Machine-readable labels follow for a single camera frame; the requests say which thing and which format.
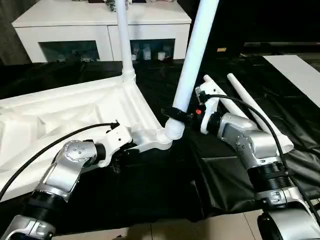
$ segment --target black table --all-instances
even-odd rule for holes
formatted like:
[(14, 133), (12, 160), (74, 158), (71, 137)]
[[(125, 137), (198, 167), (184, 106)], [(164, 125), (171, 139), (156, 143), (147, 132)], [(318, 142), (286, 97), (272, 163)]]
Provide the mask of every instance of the black table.
[[(0, 98), (114, 77), (121, 74), (121, 68), (120, 62), (1, 66)], [(134, 68), (136, 84), (164, 126), (167, 117), (161, 108), (172, 105), (182, 62), (143, 62)], [(307, 195), (320, 198), (318, 107), (262, 57), (206, 59), (196, 85), (208, 74), (229, 96), (238, 97), (227, 80), (228, 73), (236, 75), (290, 137), (295, 150), (286, 154), (289, 167)], [(190, 107), (196, 104), (192, 96)], [(152, 149), (122, 159), (120, 169), (115, 173), (109, 166), (81, 176), (57, 226), (58, 234), (123, 228), (159, 219), (198, 221), (258, 208), (253, 186), (234, 151), (216, 137), (190, 129), (169, 150)], [(0, 204), (1, 233), (26, 196)]]

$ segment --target white plastic frame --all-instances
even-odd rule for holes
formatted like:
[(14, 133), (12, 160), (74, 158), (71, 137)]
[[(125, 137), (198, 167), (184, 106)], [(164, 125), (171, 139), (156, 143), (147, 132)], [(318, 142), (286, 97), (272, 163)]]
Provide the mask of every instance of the white plastic frame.
[[(124, 1), (116, 0), (116, 4), (123, 59), (121, 76), (0, 100), (0, 188), (39, 150), (89, 125), (118, 121), (129, 129), (135, 148), (142, 152), (165, 150), (172, 145), (136, 85)], [(33, 191), (65, 142), (99, 142), (109, 129), (92, 128), (52, 147), (17, 177), (1, 201)]]

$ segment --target white cabinet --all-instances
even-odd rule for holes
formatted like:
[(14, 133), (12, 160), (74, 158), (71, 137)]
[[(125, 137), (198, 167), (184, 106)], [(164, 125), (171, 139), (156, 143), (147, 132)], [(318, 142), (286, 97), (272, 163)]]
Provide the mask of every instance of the white cabinet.
[[(191, 19), (177, 2), (135, 3), (127, 10), (132, 47), (184, 59)], [(33, 63), (121, 61), (117, 15), (104, 3), (40, 0), (12, 25)]]

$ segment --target white tube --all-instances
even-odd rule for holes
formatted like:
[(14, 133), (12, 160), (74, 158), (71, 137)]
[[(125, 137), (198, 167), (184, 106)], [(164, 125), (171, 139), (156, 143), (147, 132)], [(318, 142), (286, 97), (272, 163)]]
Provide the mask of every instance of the white tube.
[[(282, 151), (283, 153), (288, 153), (294, 148), (294, 144), (290, 141), (290, 139), (282, 134), (279, 129), (276, 127), (276, 125), (270, 120), (270, 118), (267, 116), (267, 114), (261, 109), (261, 107), (257, 104), (257, 102), (250, 96), (250, 94), (247, 92), (247, 90), (241, 85), (241, 83), (238, 81), (238, 79), (233, 75), (232, 73), (229, 73), (227, 75), (227, 78), (229, 79), (230, 83), (234, 87), (234, 89), (237, 91), (241, 99), (246, 102), (247, 104), (251, 105), (254, 107), (256, 110), (259, 111), (259, 113), (262, 114), (262, 116), (269, 122), (271, 127), (273, 128), (275, 134), (277, 135)], [(262, 121), (262, 119), (257, 116), (255, 113), (251, 111), (253, 117), (255, 120), (258, 122), (260, 127), (262, 128), (263, 131), (267, 133), (271, 133), (267, 125)]]
[[(216, 88), (216, 94), (227, 96), (227, 94), (218, 86), (218, 84), (215, 83), (215, 81), (209, 75), (205, 75), (203, 79), (206, 82), (212, 81), (214, 83), (214, 87)], [(226, 109), (228, 109), (230, 113), (248, 119), (247, 115), (245, 115), (245, 113), (232, 100), (225, 98), (220, 98), (219, 100), (223, 103), (223, 105), (226, 107)]]
[(115, 0), (115, 7), (121, 45), (122, 74), (124, 79), (132, 79), (135, 77), (135, 70), (132, 64), (125, 0)]
[[(173, 101), (173, 107), (184, 112), (188, 109), (190, 98), (195, 87), (218, 3), (219, 0), (201, 0), (198, 7), (179, 84)], [(185, 125), (173, 118), (169, 118), (165, 124), (165, 134), (172, 140), (180, 139), (184, 133), (184, 129)]]

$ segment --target bottle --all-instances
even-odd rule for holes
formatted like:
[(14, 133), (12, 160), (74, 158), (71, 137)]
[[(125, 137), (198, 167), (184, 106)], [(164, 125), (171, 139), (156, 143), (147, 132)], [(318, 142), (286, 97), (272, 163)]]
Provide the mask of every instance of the bottle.
[(151, 60), (151, 49), (148, 43), (143, 45), (143, 60)]

